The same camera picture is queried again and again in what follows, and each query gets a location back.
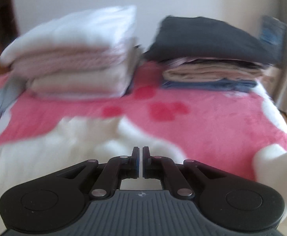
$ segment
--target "white pattern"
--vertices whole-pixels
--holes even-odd
[[[261,108],[265,117],[267,117],[267,119],[278,129],[287,133],[287,124],[284,121],[284,118],[273,104],[263,86],[259,83],[255,88],[252,89],[252,91],[264,99]]]
[[[278,230],[287,236],[287,152],[279,145],[267,146],[253,159],[256,180],[278,191],[285,202],[285,211]]]
[[[224,93],[224,95],[228,98],[245,98],[249,96],[248,93],[240,92],[240,91],[228,91]]]
[[[0,118],[0,135],[5,131],[5,129],[7,128],[7,126],[9,125],[9,122],[11,120],[11,108],[12,106],[15,104],[15,102],[13,104],[11,104],[6,111],[3,113],[3,115]]]
[[[146,196],[147,194],[145,193],[145,192],[140,192],[140,193],[138,193],[138,196],[139,197],[141,197],[141,198],[143,198],[144,196]]]

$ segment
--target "pink blanket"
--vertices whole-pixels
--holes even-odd
[[[157,64],[141,66],[134,91],[119,99],[50,101],[24,93],[2,118],[8,123],[0,144],[45,134],[64,116],[126,115],[190,159],[248,179],[254,179],[251,162],[261,148],[278,143],[287,150],[287,126],[261,86],[250,94],[168,90],[159,88],[161,74]]]

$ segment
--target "fleece blanket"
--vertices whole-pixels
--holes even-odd
[[[162,67],[146,63],[135,75],[133,92],[119,99],[70,102],[22,94],[0,119],[0,193],[12,186],[7,176],[14,177],[12,184],[18,184],[67,166],[65,160],[77,163],[95,158],[106,162],[116,154],[130,152],[132,146],[153,146],[149,139],[164,143],[152,148],[154,155],[168,156],[176,162],[195,159],[252,180],[252,159],[260,149],[277,143],[287,151],[287,125],[260,85],[251,93],[170,90],[159,88],[161,79]],[[71,127],[64,127],[62,134],[73,136],[67,137],[72,147],[67,151],[59,148],[53,138],[47,144],[42,139],[42,144],[31,143],[37,141],[32,138],[44,138],[59,129],[64,117],[75,116],[97,118],[102,123],[109,118],[123,118],[131,125],[125,133],[128,140],[120,140],[118,126],[104,127],[98,137],[102,142],[92,142],[91,148],[83,151],[79,137],[95,141],[97,138],[90,137],[94,131],[72,133]],[[136,140],[139,135],[146,137],[140,142]],[[122,151],[107,151],[104,143],[113,143],[112,150]],[[20,151],[16,155],[12,150]]]

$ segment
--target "folded clothes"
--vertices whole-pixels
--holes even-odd
[[[247,92],[251,91],[251,88],[257,86],[256,81],[240,80],[231,81],[222,79],[215,82],[175,82],[163,80],[163,88],[189,88],[189,89],[201,89],[201,90],[214,90],[214,91],[240,91]]]
[[[27,88],[46,97],[65,99],[121,97],[139,62],[140,48],[133,48],[121,64],[93,71],[62,72],[35,78]]]
[[[226,63],[183,64],[170,66],[163,72],[165,80],[176,82],[214,82],[221,79],[233,81],[255,80],[263,75],[261,69],[249,69]]]
[[[161,62],[181,57],[277,63],[269,47],[226,22],[203,17],[168,16],[162,21],[155,42],[145,53],[145,58]]]
[[[232,64],[238,67],[244,67],[244,68],[250,68],[250,69],[267,69],[271,66],[270,64],[262,64],[262,63],[248,62],[248,61],[235,60],[235,59],[218,59],[218,58],[181,57],[181,58],[175,58],[175,59],[163,61],[164,64],[171,66],[171,67],[180,66],[182,64],[189,64],[189,63],[210,64],[210,63],[218,63],[218,62]]]
[[[127,42],[128,44],[106,51],[60,49],[22,56],[13,62],[13,73],[25,79],[33,79],[55,72],[94,70],[115,66],[127,58],[127,52],[135,46],[136,40],[131,38]]]
[[[135,18],[135,6],[117,6],[75,12],[54,19],[15,39],[2,52],[0,65],[9,66],[26,54],[55,49],[115,49],[133,36]]]

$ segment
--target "bed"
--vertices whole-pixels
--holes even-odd
[[[161,74],[160,65],[143,64],[132,92],[120,99],[55,101],[23,93],[0,119],[0,196],[85,159],[128,155],[131,145],[150,145],[152,155],[195,159],[251,180],[260,149],[279,144],[287,151],[287,125],[260,84],[251,93],[169,90],[160,88]],[[7,77],[0,76],[0,86]],[[44,137],[56,132],[63,136],[53,149]],[[83,148],[76,148],[79,139]],[[92,139],[101,144],[95,148]],[[67,150],[69,142],[75,148]]]

